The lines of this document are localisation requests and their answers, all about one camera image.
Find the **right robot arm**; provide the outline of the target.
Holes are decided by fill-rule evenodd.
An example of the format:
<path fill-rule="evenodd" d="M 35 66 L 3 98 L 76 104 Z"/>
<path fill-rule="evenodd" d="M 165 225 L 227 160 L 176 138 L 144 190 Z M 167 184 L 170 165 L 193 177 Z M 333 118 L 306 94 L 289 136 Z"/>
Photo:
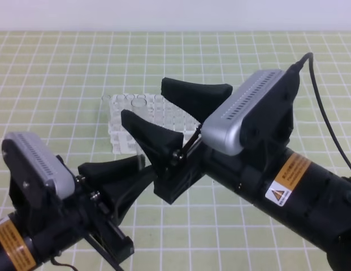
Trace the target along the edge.
<path fill-rule="evenodd" d="M 351 178 L 288 148 L 297 76 L 199 85 L 164 78 L 162 95 L 200 122 L 190 148 L 183 134 L 129 110 L 122 125 L 155 172 L 154 191 L 173 203 L 209 176 L 326 253 L 332 270 L 351 270 Z"/>

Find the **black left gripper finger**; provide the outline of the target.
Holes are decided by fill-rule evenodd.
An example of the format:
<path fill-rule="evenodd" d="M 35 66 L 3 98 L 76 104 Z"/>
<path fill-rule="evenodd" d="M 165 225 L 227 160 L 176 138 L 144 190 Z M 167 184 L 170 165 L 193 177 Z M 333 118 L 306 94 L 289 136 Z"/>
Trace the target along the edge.
<path fill-rule="evenodd" d="M 152 166 L 148 166 L 129 177 L 113 181 L 103 186 L 104 202 L 109 206 L 110 220 L 119 226 L 131 206 L 142 192 L 157 178 Z"/>
<path fill-rule="evenodd" d="M 78 171 L 89 183 L 110 183 L 133 176 L 143 167 L 144 156 L 135 155 L 120 160 L 83 163 Z"/>

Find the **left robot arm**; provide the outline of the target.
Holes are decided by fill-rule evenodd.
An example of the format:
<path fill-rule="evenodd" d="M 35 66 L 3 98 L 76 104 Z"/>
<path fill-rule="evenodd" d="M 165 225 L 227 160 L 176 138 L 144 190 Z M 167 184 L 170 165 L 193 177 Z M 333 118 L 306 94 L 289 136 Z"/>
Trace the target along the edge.
<path fill-rule="evenodd" d="M 0 270 L 35 270 L 81 240 L 87 241 L 113 268 L 135 251 L 120 224 L 132 204 L 154 180 L 152 167 L 134 156 L 84 163 L 76 176 L 60 157 L 55 161 L 71 185 L 59 197 L 26 158 L 6 159 L 14 211 L 0 219 Z"/>

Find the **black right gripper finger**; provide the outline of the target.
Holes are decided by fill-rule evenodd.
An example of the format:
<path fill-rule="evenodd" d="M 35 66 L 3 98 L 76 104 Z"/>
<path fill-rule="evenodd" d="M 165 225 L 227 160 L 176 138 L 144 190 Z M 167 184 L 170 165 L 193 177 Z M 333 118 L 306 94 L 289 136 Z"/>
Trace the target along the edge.
<path fill-rule="evenodd" d="M 230 95 L 230 84 L 197 84 L 165 77 L 161 95 L 203 123 Z"/>
<path fill-rule="evenodd" d="M 140 134 L 136 137 L 136 115 L 130 110 L 122 110 L 121 121 L 124 129 L 141 146 L 154 169 L 165 169 L 171 164 L 173 153 L 183 147 L 183 133 L 144 121 L 140 124 Z"/>

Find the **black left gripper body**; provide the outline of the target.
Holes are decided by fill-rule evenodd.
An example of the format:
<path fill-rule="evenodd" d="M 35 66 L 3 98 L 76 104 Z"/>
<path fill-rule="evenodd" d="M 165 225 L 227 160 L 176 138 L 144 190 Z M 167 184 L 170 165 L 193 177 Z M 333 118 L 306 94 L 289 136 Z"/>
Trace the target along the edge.
<path fill-rule="evenodd" d="M 42 207 L 29 207 L 28 235 L 36 265 L 51 261 L 78 241 L 86 240 L 115 270 L 134 253 L 133 241 L 110 220 L 101 191 L 108 183 L 89 183 L 74 177 L 75 192 L 60 200 L 49 188 Z"/>

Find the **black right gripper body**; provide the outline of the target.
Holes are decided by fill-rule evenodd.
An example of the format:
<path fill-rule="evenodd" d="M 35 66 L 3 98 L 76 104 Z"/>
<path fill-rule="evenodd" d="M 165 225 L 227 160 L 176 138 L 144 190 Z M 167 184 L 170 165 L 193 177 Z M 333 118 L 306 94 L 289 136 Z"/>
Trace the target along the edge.
<path fill-rule="evenodd" d="M 183 133 L 160 126 L 153 131 L 154 193 L 172 204 L 201 179 L 209 176 L 252 204 L 264 201 L 277 158 L 273 138 L 260 141 L 238 155 L 213 150 L 201 139 L 183 151 Z"/>

